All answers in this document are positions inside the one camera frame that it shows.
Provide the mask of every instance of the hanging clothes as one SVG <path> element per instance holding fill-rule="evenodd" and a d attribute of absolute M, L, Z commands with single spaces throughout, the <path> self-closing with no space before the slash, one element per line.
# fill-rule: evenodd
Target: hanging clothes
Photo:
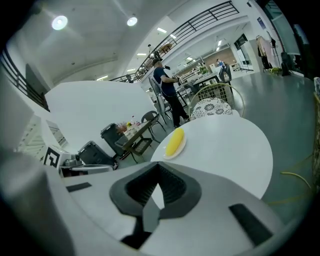
<path fill-rule="evenodd" d="M 272 66 L 269 64 L 268 58 L 267 58 L 266 56 L 261 56 L 261 61 L 262 61 L 263 67 L 264 67 L 266 70 L 272 69 Z"/>
<path fill-rule="evenodd" d="M 262 36 L 256 38 L 256 43 L 259 47 L 261 57 L 267 57 L 268 62 L 272 67 L 277 67 L 275 63 L 275 56 L 272 51 L 272 47 L 268 41 L 266 41 Z"/>

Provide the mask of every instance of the black strip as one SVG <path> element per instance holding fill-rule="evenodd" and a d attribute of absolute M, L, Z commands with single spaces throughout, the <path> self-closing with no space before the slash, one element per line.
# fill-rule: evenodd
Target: black strip
<path fill-rule="evenodd" d="M 135 226 L 133 233 L 131 235 L 125 236 L 121 242 L 125 243 L 127 246 L 130 246 L 134 249 L 139 249 L 148 237 L 152 233 L 144 231 L 143 220 L 141 217 L 137 217 L 135 221 Z"/>
<path fill-rule="evenodd" d="M 273 234 L 244 204 L 238 203 L 230 206 L 229 209 L 255 246 L 272 237 Z"/>
<path fill-rule="evenodd" d="M 86 189 L 86 188 L 89 188 L 91 187 L 92 185 L 88 182 L 85 182 L 85 183 L 80 183 L 80 184 L 77 184 L 77 185 L 71 185 L 71 186 L 66 186 L 66 190 L 68 190 L 68 192 L 74 192 L 74 191 L 78 191 L 78 190 L 83 190 L 83 189 Z"/>

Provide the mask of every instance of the gray floor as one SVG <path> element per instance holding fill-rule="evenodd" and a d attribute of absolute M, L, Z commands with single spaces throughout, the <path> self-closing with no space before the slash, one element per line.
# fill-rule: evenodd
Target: gray floor
<path fill-rule="evenodd" d="M 298 76 L 282 77 L 254 73 L 232 80 L 231 85 L 243 97 L 245 104 L 243 117 L 256 124 L 271 145 L 273 171 L 262 200 L 268 203 L 286 224 L 300 216 L 311 200 L 310 189 L 301 179 L 280 172 L 299 163 L 313 151 L 315 132 L 313 82 Z M 161 118 L 160 121 L 166 133 L 160 125 L 152 128 L 159 141 L 173 130 L 172 123 L 167 121 L 168 125 L 165 125 Z M 154 149 L 157 146 L 156 142 L 152 143 Z M 144 159 L 150 161 L 153 152 L 149 148 L 143 155 Z M 119 161 L 119 168 L 135 164 L 132 157 L 128 156 L 125 160 Z M 291 172 L 303 176 L 311 184 L 311 159 Z"/>

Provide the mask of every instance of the ceiling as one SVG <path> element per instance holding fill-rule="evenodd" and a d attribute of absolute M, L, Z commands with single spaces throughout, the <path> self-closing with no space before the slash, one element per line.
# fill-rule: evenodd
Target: ceiling
<path fill-rule="evenodd" d="M 186 1 L 163 0 L 161 3 L 169 11 L 176 4 Z M 135 32 L 137 35 L 147 35 L 149 30 L 145 28 L 156 24 L 159 19 L 154 18 L 154 23 L 150 20 L 146 24 L 147 18 L 155 16 L 146 10 L 156 10 L 153 7 L 161 3 L 149 0 L 44 0 L 40 4 L 41 11 L 32 15 L 19 33 L 23 35 L 28 51 L 55 84 L 93 66 L 99 68 L 91 68 L 91 79 L 105 74 L 111 76 L 119 71 L 117 60 L 126 50 L 126 45 L 128 48 L 134 47 L 130 45 L 132 42 L 128 40 L 128 35 Z M 129 27 L 127 20 L 134 14 L 138 23 Z M 68 24 L 62 30 L 54 30 L 51 23 L 59 15 L 66 16 Z M 133 39 L 140 40 L 137 49 L 144 38 Z"/>
<path fill-rule="evenodd" d="M 183 65 L 189 62 L 186 61 L 187 57 L 198 59 L 200 56 L 215 51 L 220 40 L 222 40 L 222 43 L 219 47 L 222 50 L 223 48 L 225 48 L 225 46 L 227 46 L 227 44 L 230 44 L 234 41 L 235 35 L 238 35 L 243 27 L 243 24 L 235 25 L 228 27 L 218 33 L 209 35 L 205 39 L 193 44 L 188 49 L 177 55 L 173 60 L 167 63 L 167 65 L 171 67 L 172 72 L 175 72 L 179 65 Z"/>

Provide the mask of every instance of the railing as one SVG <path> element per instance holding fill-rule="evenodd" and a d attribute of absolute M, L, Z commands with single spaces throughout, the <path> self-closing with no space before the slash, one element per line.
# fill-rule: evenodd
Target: railing
<path fill-rule="evenodd" d="M 131 76 L 131 80 L 133 82 L 140 81 L 140 77 L 137 75 L 137 73 L 132 73 L 132 74 L 125 74 L 119 77 L 116 77 L 114 79 L 111 79 L 110 81 L 115 81 L 115 82 L 123 82 L 123 83 L 129 83 L 127 76 Z"/>
<path fill-rule="evenodd" d="M 158 51 L 161 58 L 163 58 L 169 51 L 175 48 L 178 44 L 183 42 L 185 39 L 190 37 L 192 34 L 202 30 L 206 26 L 227 18 L 232 15 L 238 14 L 239 11 L 234 7 L 232 1 L 227 1 L 220 3 L 216 6 L 213 6 L 198 15 L 192 17 L 187 20 L 173 32 L 169 33 L 169 35 L 162 40 L 156 47 L 155 51 Z M 154 56 L 152 53 L 144 60 L 139 69 L 136 71 L 135 75 L 142 79 L 145 74 L 152 68 L 152 60 Z M 121 82 L 121 78 L 125 78 L 126 76 L 120 76 L 111 81 L 119 81 Z"/>
<path fill-rule="evenodd" d="M 49 111 L 48 105 L 44 94 L 39 94 L 24 78 L 24 76 L 17 69 L 16 65 L 12 61 L 8 50 L 4 48 L 1 55 L 1 64 L 4 68 L 5 74 L 15 87 L 17 87 L 23 94 L 28 98 L 33 100 L 39 106 L 43 107 L 45 110 Z"/>

